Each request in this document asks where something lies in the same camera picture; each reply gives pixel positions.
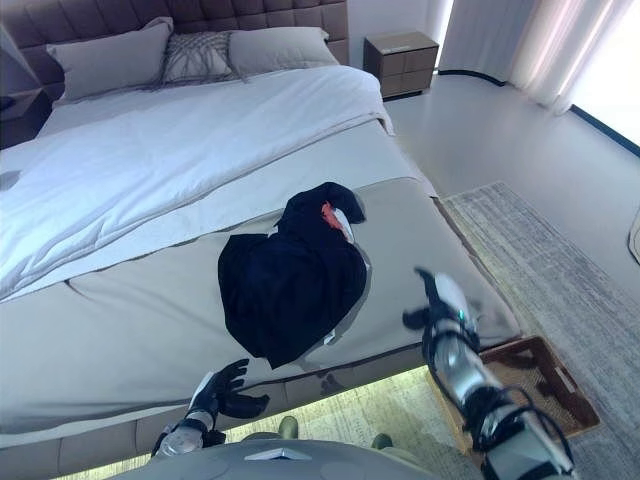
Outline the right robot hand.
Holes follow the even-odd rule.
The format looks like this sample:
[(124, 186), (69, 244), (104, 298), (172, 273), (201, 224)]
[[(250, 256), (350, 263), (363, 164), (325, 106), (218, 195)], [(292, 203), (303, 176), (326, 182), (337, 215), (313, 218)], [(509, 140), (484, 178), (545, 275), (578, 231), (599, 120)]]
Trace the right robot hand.
[(447, 331), (461, 335), (474, 350), (479, 348), (477, 321), (471, 316), (466, 297), (449, 275), (416, 267), (423, 282), (427, 306), (402, 314), (402, 324), (412, 331), (422, 330), (427, 339)]

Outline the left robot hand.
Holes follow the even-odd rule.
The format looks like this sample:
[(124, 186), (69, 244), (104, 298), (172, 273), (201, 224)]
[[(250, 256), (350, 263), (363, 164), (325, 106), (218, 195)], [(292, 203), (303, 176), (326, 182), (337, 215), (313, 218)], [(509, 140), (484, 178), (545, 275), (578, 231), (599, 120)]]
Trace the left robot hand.
[(237, 419), (252, 419), (261, 415), (270, 397), (254, 397), (239, 392), (245, 382), (248, 364), (248, 359), (241, 359), (216, 373), (209, 372), (194, 392), (188, 413), (205, 412), (213, 419), (218, 414)]

